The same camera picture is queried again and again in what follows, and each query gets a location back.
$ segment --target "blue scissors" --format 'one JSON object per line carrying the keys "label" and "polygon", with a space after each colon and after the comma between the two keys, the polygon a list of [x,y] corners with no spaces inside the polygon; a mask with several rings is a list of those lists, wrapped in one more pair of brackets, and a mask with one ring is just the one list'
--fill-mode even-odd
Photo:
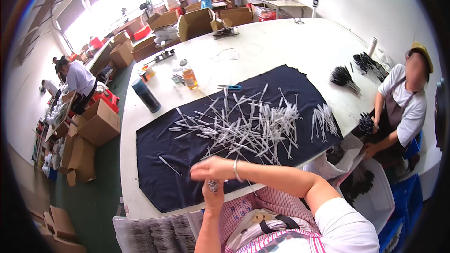
{"label": "blue scissors", "polygon": [[218,89],[227,88],[228,90],[241,90],[242,87],[240,85],[218,85]]}

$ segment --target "bangle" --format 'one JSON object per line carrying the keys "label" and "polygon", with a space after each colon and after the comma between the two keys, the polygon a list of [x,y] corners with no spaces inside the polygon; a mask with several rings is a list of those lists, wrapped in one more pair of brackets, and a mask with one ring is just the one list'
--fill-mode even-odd
{"label": "bangle", "polygon": [[240,182],[240,183],[244,183],[244,180],[241,179],[241,177],[239,177],[238,175],[238,170],[236,169],[236,163],[237,163],[238,159],[236,158],[234,160],[234,164],[233,164],[233,170],[234,170],[234,175],[236,176],[236,179]]}

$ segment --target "white wall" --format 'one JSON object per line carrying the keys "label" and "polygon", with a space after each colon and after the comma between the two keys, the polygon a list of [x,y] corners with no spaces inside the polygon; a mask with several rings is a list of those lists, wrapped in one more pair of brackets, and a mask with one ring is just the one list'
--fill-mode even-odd
{"label": "white wall", "polygon": [[[312,7],[312,0],[295,0]],[[423,127],[421,159],[415,171],[419,174],[439,164],[441,152],[436,148],[434,132],[434,96],[436,82],[442,77],[433,31],[416,0],[320,0],[319,16],[334,20],[350,29],[365,42],[378,39],[394,63],[403,63],[405,53],[414,40],[423,43],[430,53],[434,73],[426,87],[427,116]],[[421,176],[424,198],[431,195],[436,176]]]}
{"label": "white wall", "polygon": [[[41,33],[52,30],[50,21],[42,26]],[[60,58],[65,51],[59,41],[57,31],[42,34],[36,41],[31,54],[20,65],[17,58],[10,61],[7,96],[7,137],[8,143],[31,163],[34,144],[37,138],[34,132],[39,118],[44,117],[51,95],[42,94],[39,86],[43,79],[59,84],[52,58]]]}

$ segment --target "apron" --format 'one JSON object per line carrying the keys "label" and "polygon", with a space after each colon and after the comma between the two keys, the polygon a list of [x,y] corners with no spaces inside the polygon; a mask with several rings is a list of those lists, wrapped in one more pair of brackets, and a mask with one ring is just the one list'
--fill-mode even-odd
{"label": "apron", "polygon": [[[372,134],[373,137],[369,139],[371,143],[378,143],[385,139],[389,134],[397,129],[403,116],[405,108],[416,94],[414,92],[406,101],[403,107],[399,106],[392,97],[392,93],[406,77],[395,83],[394,86],[386,94],[386,106],[381,112],[379,126],[380,129],[376,134]],[[407,147],[403,147],[399,141],[390,146],[387,149],[381,150],[374,155],[374,159],[381,163],[383,167],[393,166],[401,164],[403,161],[403,155],[405,154]]]}

